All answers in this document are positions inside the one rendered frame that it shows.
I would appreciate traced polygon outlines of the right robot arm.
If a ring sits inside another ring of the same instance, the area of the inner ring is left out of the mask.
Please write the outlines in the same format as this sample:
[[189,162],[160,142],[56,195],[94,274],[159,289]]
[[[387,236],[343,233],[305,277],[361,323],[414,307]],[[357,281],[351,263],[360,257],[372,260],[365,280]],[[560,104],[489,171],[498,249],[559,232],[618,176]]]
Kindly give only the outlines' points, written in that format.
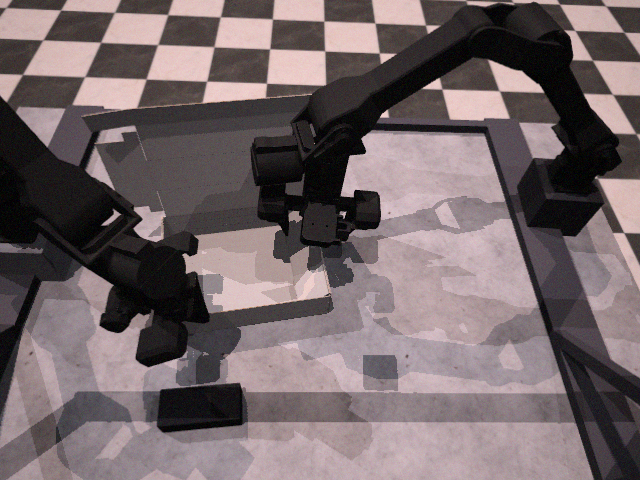
[[[349,156],[366,153],[361,138],[385,111],[473,57],[527,71],[525,75],[542,83],[560,117],[551,128],[565,147],[546,166],[555,192],[591,194],[595,177],[622,162],[615,149],[618,137],[591,109],[570,69],[570,36],[536,2],[496,3],[466,5],[373,70],[317,89],[290,122],[292,135],[254,138],[255,185],[301,182],[304,173],[322,187],[340,184]],[[348,240],[351,223],[340,215],[338,198],[320,201],[308,194],[299,216],[303,245],[328,248]]]

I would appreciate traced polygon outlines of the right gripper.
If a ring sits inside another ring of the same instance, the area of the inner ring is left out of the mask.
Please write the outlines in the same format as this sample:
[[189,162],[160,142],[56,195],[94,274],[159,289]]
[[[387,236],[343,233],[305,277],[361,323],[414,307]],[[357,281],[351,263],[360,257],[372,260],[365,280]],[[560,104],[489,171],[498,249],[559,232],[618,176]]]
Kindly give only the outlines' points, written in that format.
[[330,198],[340,199],[340,211],[346,212],[344,220],[351,223],[351,232],[355,229],[376,229],[381,221],[380,195],[375,191],[355,190],[354,197],[343,197],[343,181],[332,187],[322,187],[304,176],[302,196],[287,195],[286,183],[260,186],[257,217],[268,222],[278,223],[285,236],[289,232],[290,211],[299,211],[301,201],[306,195],[316,195],[320,201]]

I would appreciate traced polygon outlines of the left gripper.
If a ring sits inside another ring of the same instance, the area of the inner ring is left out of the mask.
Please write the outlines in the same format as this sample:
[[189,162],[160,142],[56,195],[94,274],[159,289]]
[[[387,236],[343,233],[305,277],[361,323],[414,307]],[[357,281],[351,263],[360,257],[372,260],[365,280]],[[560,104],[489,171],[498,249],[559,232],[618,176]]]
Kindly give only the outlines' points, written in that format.
[[[197,254],[198,242],[194,235],[184,231],[157,241],[188,256]],[[146,367],[181,358],[186,353],[188,331],[181,323],[185,319],[194,323],[209,322],[210,316],[195,271],[185,273],[179,289],[164,299],[152,299],[124,286],[116,287],[114,294],[121,297],[130,295],[154,310],[152,326],[140,330],[135,357]]]

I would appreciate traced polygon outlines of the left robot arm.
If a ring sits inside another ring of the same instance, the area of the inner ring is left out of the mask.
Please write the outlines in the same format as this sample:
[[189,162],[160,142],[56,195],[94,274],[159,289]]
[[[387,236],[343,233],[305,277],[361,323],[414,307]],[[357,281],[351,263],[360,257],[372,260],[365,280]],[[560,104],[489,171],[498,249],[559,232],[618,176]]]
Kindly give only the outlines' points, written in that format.
[[[121,215],[102,225],[113,209]],[[111,283],[99,323],[110,332],[122,333],[138,313],[151,313],[130,295],[115,295],[116,287],[164,299],[185,278],[180,251],[140,237],[133,228],[141,221],[106,183],[58,159],[0,96],[0,243],[32,244],[40,233]]]

